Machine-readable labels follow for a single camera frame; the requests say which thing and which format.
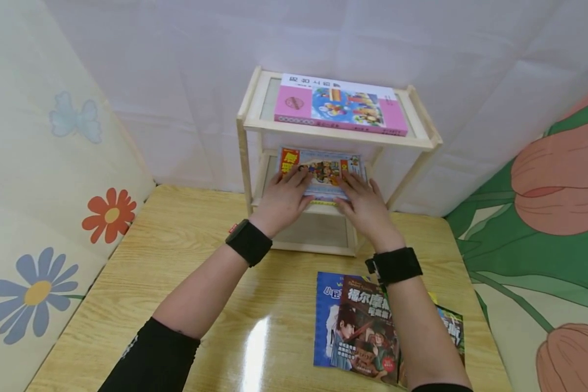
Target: top shelf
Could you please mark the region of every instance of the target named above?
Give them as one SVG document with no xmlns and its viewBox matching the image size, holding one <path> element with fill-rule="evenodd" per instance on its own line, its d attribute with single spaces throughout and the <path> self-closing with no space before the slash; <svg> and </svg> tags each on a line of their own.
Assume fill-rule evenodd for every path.
<svg viewBox="0 0 588 392">
<path fill-rule="evenodd" d="M 298 135 L 326 137 L 328 139 L 349 140 L 353 142 L 379 144 L 385 146 L 406 146 L 430 151 L 442 143 L 437 129 L 422 105 L 413 86 L 405 90 L 394 89 L 401 102 L 403 113 L 408 119 L 408 135 L 393 136 L 380 133 L 348 131 L 346 129 L 315 127 L 313 125 L 293 124 L 274 121 L 274 106 L 277 103 L 281 75 L 277 72 L 256 67 L 248 90 L 237 114 L 248 131 L 272 133 L 296 133 Z"/>
</svg>

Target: children's book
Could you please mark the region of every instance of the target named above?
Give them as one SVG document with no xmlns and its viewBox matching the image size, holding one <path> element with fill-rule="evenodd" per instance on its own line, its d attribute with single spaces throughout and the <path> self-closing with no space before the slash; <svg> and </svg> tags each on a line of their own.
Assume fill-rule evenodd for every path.
<svg viewBox="0 0 588 392">
<path fill-rule="evenodd" d="M 314 195 L 312 203 L 335 205 L 334 198 L 348 199 L 337 185 L 337 178 L 344 177 L 347 172 L 359 174 L 368 181 L 364 162 L 360 155 L 282 147 L 277 157 L 277 170 L 287 174 L 297 170 L 298 166 L 306 167 L 314 176 L 305 195 Z"/>
<path fill-rule="evenodd" d="M 274 121 L 405 136 L 408 123 L 389 87 L 283 74 Z"/>
<path fill-rule="evenodd" d="M 446 330 L 451 336 L 452 342 L 455 344 L 455 348 L 458 350 L 460 354 L 460 358 L 462 358 L 462 363 L 465 365 L 466 363 L 464 362 L 464 318 L 461 314 L 455 313 L 454 311 L 442 307 L 440 305 L 436 305 L 436 307 L 438 308 L 438 314 L 442 318 L 442 322 L 444 322 L 444 326 L 446 326 Z M 406 388 L 408 385 L 408 372 L 406 371 L 405 365 L 403 364 L 404 361 L 405 357 L 401 352 L 399 360 L 399 383 Z"/>
<path fill-rule="evenodd" d="M 335 321 L 331 366 L 396 385 L 399 343 L 381 288 L 344 277 Z"/>
<path fill-rule="evenodd" d="M 368 277 L 318 272 L 316 278 L 316 330 L 314 339 L 314 366 L 331 367 L 335 323 L 340 309 L 344 276 L 370 281 Z"/>
<path fill-rule="evenodd" d="M 435 294 L 429 295 L 437 304 Z M 462 318 L 443 307 L 438 312 L 449 325 L 457 326 Z M 461 337 L 463 355 L 463 330 L 453 331 Z M 392 313 L 381 287 L 366 276 L 318 272 L 314 366 L 341 368 L 396 385 L 400 358 Z"/>
</svg>

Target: magazine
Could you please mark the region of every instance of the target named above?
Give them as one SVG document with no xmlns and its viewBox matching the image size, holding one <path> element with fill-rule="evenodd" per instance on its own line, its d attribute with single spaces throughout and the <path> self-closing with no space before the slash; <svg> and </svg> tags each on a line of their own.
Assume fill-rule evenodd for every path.
<svg viewBox="0 0 588 392">
<path fill-rule="evenodd" d="M 399 343 L 380 286 L 344 277 L 331 366 L 396 384 Z"/>
<path fill-rule="evenodd" d="M 277 157 L 277 171 L 288 173 L 298 166 L 306 167 L 314 176 L 305 195 L 314 195 L 315 204 L 335 205 L 334 198 L 348 199 L 337 184 L 337 178 L 345 173 L 357 173 L 368 181 L 360 155 L 282 147 Z"/>
<path fill-rule="evenodd" d="M 331 367 L 337 313 L 342 298 L 344 276 L 370 281 L 368 277 L 318 272 L 316 278 L 316 330 L 314 366 Z"/>
<path fill-rule="evenodd" d="M 274 121 L 405 136 L 401 102 L 389 87 L 283 74 Z"/>
<path fill-rule="evenodd" d="M 449 335 L 451 336 L 452 342 L 455 344 L 455 348 L 458 350 L 460 354 L 460 358 L 462 358 L 462 363 L 465 365 L 464 362 L 464 318 L 461 314 L 455 313 L 454 311 L 442 307 L 440 305 L 436 305 L 438 308 L 438 314 L 442 318 L 442 322 L 444 322 L 444 326 L 446 326 L 446 330 L 448 331 Z M 408 380 L 407 380 L 407 371 L 405 369 L 404 356 L 402 352 L 400 353 L 400 360 L 399 360 L 399 383 L 402 387 L 407 387 Z"/>
</svg>

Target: shelf frame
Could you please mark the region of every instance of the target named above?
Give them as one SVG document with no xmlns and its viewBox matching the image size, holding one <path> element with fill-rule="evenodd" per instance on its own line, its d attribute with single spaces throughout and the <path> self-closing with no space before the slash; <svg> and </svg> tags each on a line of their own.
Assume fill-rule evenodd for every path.
<svg viewBox="0 0 588 392">
<path fill-rule="evenodd" d="M 376 145 L 377 148 L 374 150 L 372 160 L 366 162 L 366 168 L 369 170 L 368 173 L 372 173 L 376 169 L 379 157 L 385 148 L 402 147 L 418 150 L 419 156 L 414 164 L 385 202 L 389 210 L 405 194 L 405 190 L 417 183 L 422 175 L 426 173 L 431 164 L 431 157 L 434 156 L 443 143 L 442 137 L 440 137 L 433 120 L 431 120 L 429 113 L 422 104 L 417 90 L 412 85 L 405 89 L 394 88 L 397 99 L 401 102 L 403 114 L 408 120 L 409 132 L 404 137 L 274 121 L 271 116 L 264 115 L 264 111 L 270 111 L 270 105 L 272 105 L 272 110 L 274 107 L 274 102 L 266 103 L 266 98 L 268 97 L 269 100 L 274 98 L 276 102 L 276 96 L 274 96 L 275 83 L 281 79 L 281 76 L 282 74 L 280 73 L 262 70 L 260 66 L 257 66 L 253 71 L 240 105 L 240 110 L 237 112 L 236 127 L 240 145 L 240 164 L 246 209 L 249 216 L 261 201 L 259 196 L 262 194 L 262 190 L 264 190 L 266 170 L 268 170 L 270 156 L 277 156 L 276 150 L 264 149 L 264 135 L 266 133 L 287 133 L 303 137 L 322 137 L 325 139 L 346 140 L 355 143 Z M 256 191 L 254 192 L 255 197 L 252 190 L 248 156 L 248 131 L 257 133 L 261 157 L 260 172 L 258 173 Z M 305 213 L 330 216 L 341 215 L 336 207 L 328 205 L 310 205 Z M 360 237 L 355 231 L 355 228 L 347 221 L 348 248 L 278 241 L 274 242 L 273 248 L 355 256 L 365 243 L 363 238 Z"/>
</svg>

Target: black sleeve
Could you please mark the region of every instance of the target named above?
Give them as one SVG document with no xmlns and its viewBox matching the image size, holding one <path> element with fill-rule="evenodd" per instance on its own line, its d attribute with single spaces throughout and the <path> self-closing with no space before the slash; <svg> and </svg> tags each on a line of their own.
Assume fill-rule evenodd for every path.
<svg viewBox="0 0 588 392">
<path fill-rule="evenodd" d="M 182 392 L 200 341 L 154 318 L 139 330 L 99 392 Z"/>
<path fill-rule="evenodd" d="M 414 388 L 412 392 L 473 392 L 472 389 L 455 384 L 426 384 Z"/>
</svg>

